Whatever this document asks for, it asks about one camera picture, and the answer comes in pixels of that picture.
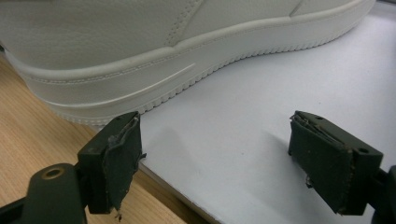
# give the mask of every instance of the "white sneaker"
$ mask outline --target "white sneaker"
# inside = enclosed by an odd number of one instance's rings
[[[228,63],[327,43],[374,2],[0,1],[0,42],[57,114],[105,124],[144,113]]]

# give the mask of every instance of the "wooden table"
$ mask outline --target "wooden table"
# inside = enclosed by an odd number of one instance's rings
[[[95,132],[55,116],[1,56],[0,104],[0,206],[4,206],[25,196],[35,172],[55,163],[75,164],[78,151]],[[121,223],[205,223],[140,171],[121,212]],[[88,223],[117,223],[114,216],[114,211],[108,216],[87,212]]]

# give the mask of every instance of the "black clamp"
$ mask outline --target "black clamp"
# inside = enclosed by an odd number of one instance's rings
[[[26,197],[0,208],[1,223],[87,223],[87,205],[92,214],[120,211],[145,157],[139,114],[119,116],[78,153],[75,166],[55,164],[33,175]]]
[[[380,151],[314,114],[296,111],[291,129],[289,154],[334,213],[361,216],[368,203],[373,223],[396,222],[396,166],[381,170]]]

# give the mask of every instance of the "white surface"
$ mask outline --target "white surface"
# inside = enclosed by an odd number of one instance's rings
[[[228,65],[142,117],[143,168],[224,223],[370,223],[335,215],[288,155],[289,117],[332,121],[396,164],[396,6],[315,49]]]

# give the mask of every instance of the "white leather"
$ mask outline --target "white leather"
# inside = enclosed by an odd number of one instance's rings
[[[242,22],[349,0],[0,1],[0,42],[23,63],[76,69],[112,63]]]
[[[0,40],[37,68],[111,63],[161,48],[190,1],[0,1]]]

